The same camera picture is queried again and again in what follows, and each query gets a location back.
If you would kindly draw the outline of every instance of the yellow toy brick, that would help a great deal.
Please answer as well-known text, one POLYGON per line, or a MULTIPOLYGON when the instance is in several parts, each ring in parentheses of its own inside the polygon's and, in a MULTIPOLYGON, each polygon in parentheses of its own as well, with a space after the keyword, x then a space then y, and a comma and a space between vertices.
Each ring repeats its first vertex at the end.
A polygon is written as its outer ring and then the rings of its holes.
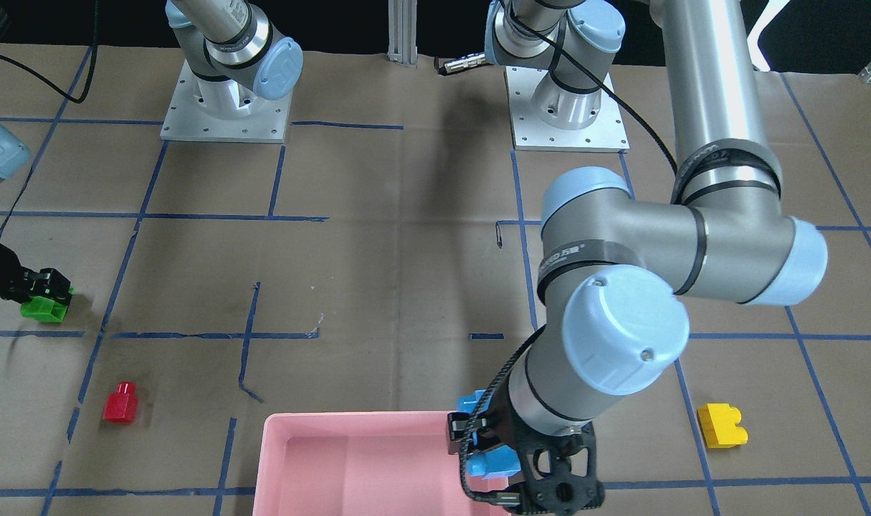
POLYGON ((747 431, 737 426, 741 411, 728 403, 707 403, 697 410, 707 448, 731 448, 747 444, 747 431))

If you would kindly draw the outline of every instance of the black cable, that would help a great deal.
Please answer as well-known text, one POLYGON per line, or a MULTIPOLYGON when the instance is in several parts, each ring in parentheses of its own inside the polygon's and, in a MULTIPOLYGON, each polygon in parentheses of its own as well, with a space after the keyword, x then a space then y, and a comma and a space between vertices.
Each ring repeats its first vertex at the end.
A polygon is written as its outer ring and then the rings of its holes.
POLYGON ((88 75, 85 78, 85 89, 82 90, 81 95, 78 95, 78 98, 72 97, 71 95, 68 94, 68 92, 65 92, 64 90, 62 90, 62 88, 59 88, 59 86, 52 84, 52 81, 49 81, 49 79, 47 79, 43 75, 40 75, 39 72, 36 72, 31 67, 26 66, 25 64, 22 64, 20 62, 15 61, 15 59, 12 59, 8 56, 4 56, 4 55, 0 54, 0 61, 8 62, 10 65, 15 65, 16 67, 22 69, 23 71, 31 73, 31 75, 33 75, 34 77, 43 81, 46 85, 48 85, 49 87, 54 89, 56 92, 58 92, 59 95, 62 95, 63 97, 65 97, 65 99, 68 100, 69 102, 75 102, 75 104, 81 104, 81 102, 84 102, 85 98, 87 98, 88 91, 91 89, 91 79, 94 78, 95 63, 97 63, 98 26, 100 26, 100 0, 95 0, 95 3, 94 3, 94 29, 93 29, 94 32, 91 36, 91 63, 89 63, 89 65, 88 65, 88 75))
POLYGON ((631 105, 627 104, 626 101, 618 97, 618 95, 614 94, 614 92, 611 91, 610 88, 606 87, 604 82, 596 77, 596 75, 594 75, 594 73, 592 73, 589 69, 585 68, 584 66, 582 66, 581 63, 577 62, 576 58, 572 57, 572 54, 566 52, 566 50, 563 49, 562 45, 557 44, 552 39, 547 38, 547 36, 544 36, 540 32, 537 32, 536 30, 531 29, 527 25, 524 25, 521 20, 518 20, 518 17, 515 16, 513 12, 508 10, 505 4, 505 0, 498 0, 498 2, 500 2, 502 9, 505 10, 506 14, 511 18, 511 20, 515 22, 515 25, 517 25, 521 29, 524 29, 524 32, 529 33, 534 38, 538 38, 542 42, 547 43, 548 45, 553 47, 553 49, 559 52, 559 54, 562 55, 564 58, 569 59, 569 62, 572 63, 572 65, 575 66, 576 69, 579 69, 579 72, 585 73, 585 75, 589 76, 589 79, 592 79, 592 81, 600 86, 603 92, 609 95, 614 102, 616 102, 621 108, 629 113, 629 115, 631 115, 631 117, 633 117, 639 123, 639 126, 642 126, 642 128, 644 128, 644 130, 649 133, 649 136, 652 137, 652 140, 654 140, 655 143, 658 144, 658 148, 661 149, 662 153, 664 153, 665 157, 667 158, 667 162, 669 166, 671 166, 671 170, 674 172, 674 175, 677 176, 677 161, 675 161, 674 156, 672 156, 671 154, 671 151, 667 149, 667 145, 665 145, 661 137, 658 136, 658 133, 655 132, 654 128, 652 128, 652 126, 649 125, 649 123, 646 122, 645 119, 642 118, 641 115, 639 115, 639 113, 637 113, 636 110, 631 107, 631 105))
POLYGON ((483 392, 483 396, 479 398, 477 401, 477 405, 474 407, 474 411, 472 412, 472 417, 467 420, 467 424, 464 425, 464 433, 461 434, 461 451, 459 451, 460 458, 460 474, 461 474, 461 488, 464 489, 464 494, 469 497, 469 499, 474 500, 474 502, 485 502, 491 503, 492 497, 488 493, 484 493, 482 491, 474 491, 470 489, 470 486, 467 484, 467 452, 470 451, 470 444, 472 441, 472 433, 474 432, 474 424, 477 422, 477 415, 483 411, 483 407, 487 401, 492 398, 495 389, 498 388, 499 385, 505 381, 506 376, 508 376, 508 372, 511 371, 511 368, 518 362, 518 359, 524 355, 525 350, 530 348, 531 344, 534 344, 534 340, 537 340, 537 337, 541 336, 543 333, 543 329, 546 328, 546 325, 540 326, 527 340, 524 340, 524 344, 521 344, 517 350, 510 356, 504 366, 498 373, 495 374, 495 378, 490 382, 490 386, 488 386, 483 392))

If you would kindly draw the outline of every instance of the green block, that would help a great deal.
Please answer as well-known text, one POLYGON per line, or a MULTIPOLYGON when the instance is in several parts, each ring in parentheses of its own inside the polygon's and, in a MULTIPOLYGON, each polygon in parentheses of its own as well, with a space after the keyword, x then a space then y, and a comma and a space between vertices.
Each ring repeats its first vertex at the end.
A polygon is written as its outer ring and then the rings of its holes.
POLYGON ((22 317, 38 320, 40 323, 62 323, 68 310, 69 307, 47 297, 38 296, 27 303, 22 303, 22 317))

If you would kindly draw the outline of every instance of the pink bin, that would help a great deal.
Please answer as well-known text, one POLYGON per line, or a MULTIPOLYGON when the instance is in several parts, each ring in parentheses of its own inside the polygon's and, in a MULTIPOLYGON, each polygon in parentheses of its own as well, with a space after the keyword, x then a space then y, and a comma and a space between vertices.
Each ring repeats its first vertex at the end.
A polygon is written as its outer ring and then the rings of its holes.
MULTIPOLYGON (((503 516, 471 502, 448 455, 448 412, 274 414, 266 419, 254 516, 503 516)), ((505 478, 471 478, 474 490, 505 478)))

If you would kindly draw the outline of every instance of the red block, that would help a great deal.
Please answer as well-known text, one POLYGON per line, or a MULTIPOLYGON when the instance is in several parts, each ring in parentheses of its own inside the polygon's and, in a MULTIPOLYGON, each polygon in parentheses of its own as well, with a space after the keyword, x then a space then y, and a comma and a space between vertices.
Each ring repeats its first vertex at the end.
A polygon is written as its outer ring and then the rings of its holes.
POLYGON ((104 419, 112 424, 130 424, 136 419, 136 386, 133 382, 120 382, 117 391, 107 396, 107 406, 104 407, 104 419))

